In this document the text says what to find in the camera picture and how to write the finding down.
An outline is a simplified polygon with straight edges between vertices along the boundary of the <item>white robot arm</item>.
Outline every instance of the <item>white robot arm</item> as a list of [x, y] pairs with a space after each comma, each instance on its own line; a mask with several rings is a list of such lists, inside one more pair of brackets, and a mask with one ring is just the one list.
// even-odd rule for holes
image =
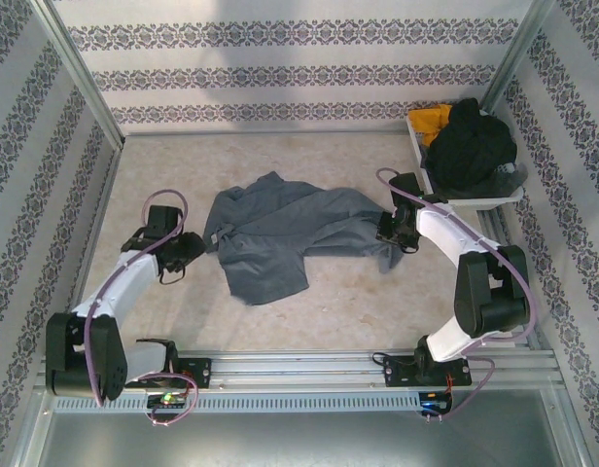
[[[413, 173], [397, 174], [389, 182], [382, 182], [391, 189], [423, 197]], [[439, 197], [429, 196], [423, 200], [436, 209], [424, 207], [393, 191], [396, 210], [392, 215], [382, 216], [377, 237], [414, 253], [418, 239], [424, 236], [457, 268], [454, 316], [439, 330], [423, 337], [414, 352], [415, 380], [428, 383], [443, 381], [445, 373], [457, 368], [445, 363], [459, 360], [463, 368], [466, 351], [477, 342], [528, 323], [530, 310], [524, 290], [487, 249], [498, 252], [528, 282], [523, 251], [484, 237], [459, 218], [452, 207], [440, 202]], [[490, 276], [497, 281], [494, 285]]]
[[[200, 256], [205, 245], [195, 233], [183, 233], [144, 253], [150, 245], [177, 229], [183, 213], [169, 206], [150, 207], [147, 225], [139, 229], [124, 245], [117, 269], [125, 267], [112, 281], [106, 279], [94, 293], [72, 312], [56, 313], [47, 324], [47, 388], [55, 395], [86, 396], [92, 394], [84, 351], [85, 322], [90, 307], [90, 342], [94, 373], [101, 400], [116, 399], [126, 384], [150, 373], [176, 373], [178, 353], [174, 342], [139, 340], [124, 349], [119, 329], [139, 296], [163, 273], [182, 272]], [[99, 297], [102, 287], [107, 287]]]

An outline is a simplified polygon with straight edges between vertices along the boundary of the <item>white bin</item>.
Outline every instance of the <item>white bin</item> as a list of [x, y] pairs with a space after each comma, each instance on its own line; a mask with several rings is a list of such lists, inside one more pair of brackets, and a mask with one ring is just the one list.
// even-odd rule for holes
[[[416, 180], [418, 181], [418, 185], [420, 189], [425, 192], [426, 195], [429, 195], [434, 192], [431, 182], [429, 181], [429, 175], [427, 171], [420, 166], [422, 161], [422, 154], [420, 152], [420, 141], [423, 139], [423, 133], [416, 133], [414, 131], [414, 127], [412, 126], [411, 121], [408, 116], [405, 116], [405, 122], [407, 123], [407, 129], [409, 130], [409, 136], [412, 144], [412, 148], [414, 149], [414, 155], [416, 157], [416, 161], [414, 164]], [[509, 172], [513, 172], [515, 170], [515, 166], [512, 163], [505, 165], [505, 170]], [[522, 187], [518, 187], [515, 192], [511, 194], [508, 198], [471, 198], [471, 199], [450, 199], [448, 203], [453, 207], [466, 207], [475, 209], [477, 211], [486, 211], [489, 209], [494, 209], [501, 204], [505, 204], [507, 202], [516, 202], [520, 201], [522, 196], [524, 195], [524, 191]]]

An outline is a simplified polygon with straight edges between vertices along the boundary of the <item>floral pattern wall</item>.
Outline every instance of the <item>floral pattern wall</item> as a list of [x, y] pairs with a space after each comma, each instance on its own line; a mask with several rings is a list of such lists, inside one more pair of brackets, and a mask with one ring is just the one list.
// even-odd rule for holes
[[599, 0], [557, 2], [497, 114], [529, 171], [505, 222], [599, 465]]
[[125, 134], [400, 129], [481, 98], [531, 0], [54, 0]]
[[70, 307], [114, 151], [25, 0], [0, 0], [0, 465]]

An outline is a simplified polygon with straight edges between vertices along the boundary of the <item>gray garment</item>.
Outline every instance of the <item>gray garment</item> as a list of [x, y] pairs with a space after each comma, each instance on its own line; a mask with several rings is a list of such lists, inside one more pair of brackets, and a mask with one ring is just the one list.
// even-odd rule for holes
[[263, 305], [308, 288], [304, 256], [371, 256], [393, 268], [403, 253], [375, 238], [384, 210], [349, 188], [321, 190], [276, 172], [219, 193], [204, 229], [230, 292]]

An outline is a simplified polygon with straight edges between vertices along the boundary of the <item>wall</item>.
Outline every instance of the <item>wall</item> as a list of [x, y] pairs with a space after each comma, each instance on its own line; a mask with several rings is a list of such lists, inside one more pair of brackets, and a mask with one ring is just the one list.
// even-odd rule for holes
[[0, 465], [70, 307], [113, 150], [24, 0], [0, 0]]
[[530, 174], [505, 221], [599, 465], [599, 0], [557, 2], [497, 114]]
[[403, 128], [481, 98], [530, 0], [60, 0], [125, 134]]

